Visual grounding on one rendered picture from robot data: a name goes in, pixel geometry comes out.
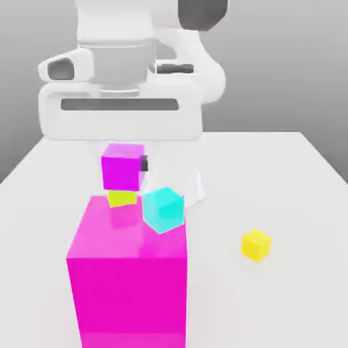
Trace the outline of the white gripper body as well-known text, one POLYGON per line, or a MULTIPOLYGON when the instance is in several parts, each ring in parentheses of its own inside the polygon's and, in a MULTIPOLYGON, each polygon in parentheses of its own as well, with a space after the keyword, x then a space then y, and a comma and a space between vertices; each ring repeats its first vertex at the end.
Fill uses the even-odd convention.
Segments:
POLYGON ((201 98, 190 82, 144 83, 137 96, 102 97, 87 82, 39 92, 42 133, 55 140, 184 141, 202 132, 201 98))

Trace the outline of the small magenta cube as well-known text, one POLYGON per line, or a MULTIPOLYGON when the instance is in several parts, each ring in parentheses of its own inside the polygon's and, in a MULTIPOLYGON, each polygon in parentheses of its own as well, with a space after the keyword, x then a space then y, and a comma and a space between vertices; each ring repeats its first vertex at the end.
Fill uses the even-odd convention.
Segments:
POLYGON ((140 191, 145 173, 141 159, 142 144, 110 143, 101 156, 103 187, 106 190, 140 191))

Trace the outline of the small lime cube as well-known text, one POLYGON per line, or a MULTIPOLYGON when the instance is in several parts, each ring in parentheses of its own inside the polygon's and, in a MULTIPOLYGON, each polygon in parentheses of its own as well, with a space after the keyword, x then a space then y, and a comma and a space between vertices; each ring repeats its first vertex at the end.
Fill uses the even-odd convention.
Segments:
POLYGON ((137 194, 133 191, 109 190, 107 199, 111 208, 134 205, 137 203, 137 194))

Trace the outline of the small cyan cube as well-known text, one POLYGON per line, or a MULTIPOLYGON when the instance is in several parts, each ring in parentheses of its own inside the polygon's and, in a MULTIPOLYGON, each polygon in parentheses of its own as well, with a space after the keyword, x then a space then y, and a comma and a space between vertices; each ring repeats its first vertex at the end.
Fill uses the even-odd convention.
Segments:
POLYGON ((143 221, 158 234, 185 222, 184 198, 169 187, 142 196, 143 221))

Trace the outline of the small yellow cube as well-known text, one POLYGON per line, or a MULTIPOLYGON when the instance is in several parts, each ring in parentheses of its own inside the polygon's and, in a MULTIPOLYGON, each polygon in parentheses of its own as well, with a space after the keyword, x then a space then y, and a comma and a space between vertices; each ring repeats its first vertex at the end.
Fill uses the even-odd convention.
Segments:
POLYGON ((259 262, 269 255, 272 238, 259 230, 251 230, 242 237, 241 253, 259 262))

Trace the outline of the large pink box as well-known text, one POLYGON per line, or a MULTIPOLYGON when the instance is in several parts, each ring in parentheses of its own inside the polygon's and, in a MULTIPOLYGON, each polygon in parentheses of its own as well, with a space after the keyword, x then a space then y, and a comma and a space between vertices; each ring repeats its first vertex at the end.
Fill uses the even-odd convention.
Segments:
POLYGON ((82 348, 186 348, 186 228, 92 196, 67 254, 82 348))

